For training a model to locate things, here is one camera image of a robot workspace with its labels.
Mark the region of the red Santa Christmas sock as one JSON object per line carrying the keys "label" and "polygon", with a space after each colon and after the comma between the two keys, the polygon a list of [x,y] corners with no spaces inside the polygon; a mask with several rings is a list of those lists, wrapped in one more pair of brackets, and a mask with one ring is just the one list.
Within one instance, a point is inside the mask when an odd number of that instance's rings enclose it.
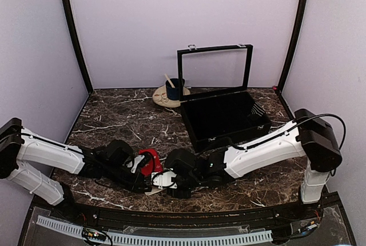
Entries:
{"label": "red Santa Christmas sock", "polygon": [[154,172],[163,171],[161,161],[155,149],[143,149],[138,154],[143,156],[139,167],[144,177],[148,177]]}

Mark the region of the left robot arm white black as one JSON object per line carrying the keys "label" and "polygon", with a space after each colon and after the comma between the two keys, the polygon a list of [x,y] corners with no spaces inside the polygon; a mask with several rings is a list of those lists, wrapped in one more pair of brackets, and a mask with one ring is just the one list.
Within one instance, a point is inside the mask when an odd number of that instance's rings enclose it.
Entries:
{"label": "left robot arm white black", "polygon": [[131,168],[137,165],[132,148],[122,140],[89,149],[65,145],[39,136],[12,118],[1,127],[1,178],[13,181],[29,193],[58,206],[60,214],[69,221],[81,215],[80,207],[68,185],[54,181],[35,169],[37,162],[86,178],[106,177],[118,186],[135,193],[151,191],[144,175]]}

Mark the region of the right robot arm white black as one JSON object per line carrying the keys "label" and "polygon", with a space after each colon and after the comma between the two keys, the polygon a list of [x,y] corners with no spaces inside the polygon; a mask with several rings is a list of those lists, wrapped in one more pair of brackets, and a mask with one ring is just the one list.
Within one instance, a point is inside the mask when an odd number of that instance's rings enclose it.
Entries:
{"label": "right robot arm white black", "polygon": [[337,142],[324,116],[299,109],[294,120],[274,132],[242,145],[221,148],[206,157],[183,148],[174,149],[165,160],[165,167],[174,173],[168,179],[167,193],[177,199],[188,199],[196,187],[217,187],[265,166],[306,157],[300,201],[292,206],[292,215],[303,220],[313,212],[329,176],[343,161],[343,144]]}

